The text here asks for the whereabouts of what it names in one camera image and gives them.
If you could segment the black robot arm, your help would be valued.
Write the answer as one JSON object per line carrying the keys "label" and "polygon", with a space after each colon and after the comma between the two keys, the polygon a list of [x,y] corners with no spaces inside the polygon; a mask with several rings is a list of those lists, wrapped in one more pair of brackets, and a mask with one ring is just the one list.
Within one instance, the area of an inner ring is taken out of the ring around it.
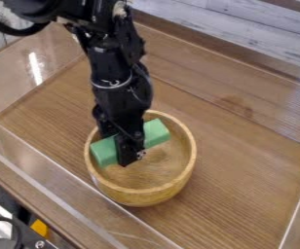
{"label": "black robot arm", "polygon": [[98,158],[115,154],[127,166],[143,157],[143,115],[153,102],[153,85],[146,66],[145,40],[139,36],[127,0],[2,0],[3,6],[31,26],[18,29],[0,21],[0,32],[30,36],[59,22],[75,35],[90,63],[95,105],[92,117],[103,139]]}

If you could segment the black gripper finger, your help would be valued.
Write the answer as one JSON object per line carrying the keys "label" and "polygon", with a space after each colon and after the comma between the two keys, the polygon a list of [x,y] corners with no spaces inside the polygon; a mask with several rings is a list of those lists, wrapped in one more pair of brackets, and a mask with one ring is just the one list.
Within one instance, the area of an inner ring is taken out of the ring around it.
{"label": "black gripper finger", "polygon": [[118,133],[118,129],[114,126],[107,113],[99,104],[96,104],[91,111],[92,117],[95,119],[100,136],[107,138]]}
{"label": "black gripper finger", "polygon": [[128,166],[143,157],[145,139],[128,138],[122,134],[118,134],[114,138],[118,154],[118,165]]}

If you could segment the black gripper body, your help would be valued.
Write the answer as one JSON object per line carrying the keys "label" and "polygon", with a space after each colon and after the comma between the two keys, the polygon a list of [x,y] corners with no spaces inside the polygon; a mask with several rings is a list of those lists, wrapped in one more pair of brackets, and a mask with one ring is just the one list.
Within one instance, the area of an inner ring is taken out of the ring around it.
{"label": "black gripper body", "polygon": [[118,129],[116,134],[128,138],[145,137],[143,115],[150,109],[154,95],[149,70],[132,67],[123,79],[102,77],[92,72],[91,90],[95,105],[99,104],[107,113]]}

